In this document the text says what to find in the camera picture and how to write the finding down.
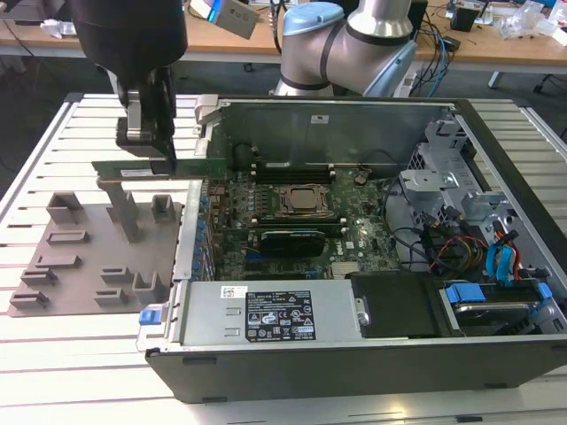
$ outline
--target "wooden desk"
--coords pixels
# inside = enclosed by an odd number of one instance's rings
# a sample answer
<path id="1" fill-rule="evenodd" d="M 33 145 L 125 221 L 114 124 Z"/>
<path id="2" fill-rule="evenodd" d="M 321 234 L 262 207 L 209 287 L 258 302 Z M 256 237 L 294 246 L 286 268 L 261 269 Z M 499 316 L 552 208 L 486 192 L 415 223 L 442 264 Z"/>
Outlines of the wooden desk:
<path id="1" fill-rule="evenodd" d="M 474 26 L 470 33 L 451 31 L 449 21 L 433 14 L 435 7 L 447 0 L 431 0 L 428 11 L 443 35 L 461 41 L 454 55 L 452 69 L 470 71 L 503 71 L 523 73 L 567 73 L 567 48 L 555 40 L 540 35 L 515 40 L 502 40 L 494 27 Z M 189 48 L 182 60 L 218 62 L 279 63 L 268 27 L 268 9 L 260 13 L 252 38 L 245 40 L 204 20 L 187 16 Z M 20 27 L 11 24 L 18 38 L 37 56 L 83 58 L 78 40 L 57 40 L 39 27 Z M 420 35 L 416 61 L 429 61 L 433 46 L 428 37 Z M 5 25 L 0 24 L 0 54 L 26 56 Z"/>

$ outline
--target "slotted aluminum table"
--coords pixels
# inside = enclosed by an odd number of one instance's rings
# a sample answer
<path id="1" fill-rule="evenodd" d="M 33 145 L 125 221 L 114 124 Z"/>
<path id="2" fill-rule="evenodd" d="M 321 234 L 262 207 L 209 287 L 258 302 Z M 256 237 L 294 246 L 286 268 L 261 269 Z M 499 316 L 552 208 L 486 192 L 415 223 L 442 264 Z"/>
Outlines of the slotted aluminum table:
<path id="1" fill-rule="evenodd" d="M 177 103 L 179 158 L 191 158 L 197 141 L 194 101 L 195 97 L 181 96 Z M 532 139 L 525 135 L 538 137 L 532 142 L 551 143 L 548 129 L 531 112 L 512 110 L 509 103 L 475 102 L 488 120 L 493 118 L 489 125 L 511 156 L 523 149 L 520 146 L 528 146 L 523 141 Z M 567 367 L 513 390 L 188 406 L 174 399 L 136 351 L 137 314 L 8 317 L 10 296 L 49 220 L 44 207 L 53 191 L 74 190 L 84 204 L 108 202 L 95 184 L 90 161 L 133 158 L 113 140 L 116 120 L 123 114 L 118 99 L 110 95 L 69 98 L 0 204 L 0 312 L 4 312 L 0 313 L 0 423 L 455 423 L 460 415 L 491 423 L 567 421 Z M 527 120 L 519 122 L 518 114 Z M 509 127 L 510 122 L 522 128 Z M 557 164 L 561 162 L 554 160 L 554 167 Z M 168 193 L 183 203 L 186 187 L 187 182 L 179 181 L 125 184 L 142 202 L 156 193 Z M 554 217 L 564 220 L 565 203 L 555 203 L 559 205 Z"/>

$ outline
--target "motherboard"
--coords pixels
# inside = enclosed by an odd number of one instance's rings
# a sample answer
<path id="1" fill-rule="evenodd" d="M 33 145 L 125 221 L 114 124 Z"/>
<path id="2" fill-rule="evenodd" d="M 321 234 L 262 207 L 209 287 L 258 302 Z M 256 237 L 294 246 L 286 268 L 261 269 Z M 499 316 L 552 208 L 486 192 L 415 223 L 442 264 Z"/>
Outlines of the motherboard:
<path id="1" fill-rule="evenodd" d="M 214 279 L 344 279 L 400 269 L 380 215 L 384 184 L 338 168 L 328 184 L 209 184 Z"/>

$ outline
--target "blue latch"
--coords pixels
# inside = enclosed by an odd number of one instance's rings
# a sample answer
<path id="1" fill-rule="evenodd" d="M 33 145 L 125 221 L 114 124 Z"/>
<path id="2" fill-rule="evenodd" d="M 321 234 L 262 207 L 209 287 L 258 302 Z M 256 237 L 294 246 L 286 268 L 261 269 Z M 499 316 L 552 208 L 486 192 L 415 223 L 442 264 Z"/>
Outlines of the blue latch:
<path id="1" fill-rule="evenodd" d="M 460 282 L 453 283 L 445 289 L 449 302 L 455 303 L 482 303 L 486 301 L 478 283 Z"/>
<path id="2" fill-rule="evenodd" d="M 546 283 L 538 283 L 538 290 L 540 291 L 541 297 L 543 299 L 553 297 L 553 294 L 551 293 L 551 289 L 548 287 Z"/>
<path id="3" fill-rule="evenodd" d="M 159 325 L 161 323 L 161 311 L 159 310 L 142 310 L 138 317 L 138 323 L 142 326 Z"/>

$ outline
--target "electronics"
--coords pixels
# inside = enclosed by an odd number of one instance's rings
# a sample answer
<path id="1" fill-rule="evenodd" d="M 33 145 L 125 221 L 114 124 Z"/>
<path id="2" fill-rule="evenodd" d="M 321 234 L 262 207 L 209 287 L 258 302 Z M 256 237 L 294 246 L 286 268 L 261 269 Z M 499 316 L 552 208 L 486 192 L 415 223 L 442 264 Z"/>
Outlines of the electronics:
<path id="1" fill-rule="evenodd" d="M 482 9 L 483 6 L 475 2 L 456 3 L 453 18 L 451 18 L 451 29 L 468 33 Z"/>
<path id="2" fill-rule="evenodd" d="M 443 43 L 445 44 L 445 49 L 449 52 L 458 51 L 461 47 L 461 42 L 453 37 L 443 37 Z"/>
<path id="3" fill-rule="evenodd" d="M 260 235 L 260 252 L 267 257 L 319 257 L 324 246 L 325 234 L 315 230 L 277 230 Z"/>
<path id="4" fill-rule="evenodd" d="M 258 14 L 248 4 L 238 0 L 193 0 L 190 3 L 204 19 L 233 34 L 250 39 L 258 21 Z"/>
<path id="5" fill-rule="evenodd" d="M 164 323 L 137 346 L 176 398 L 508 388 L 567 365 L 567 240 L 469 102 L 214 103 L 211 163 L 255 155 L 190 180 L 170 300 L 144 312 Z"/>

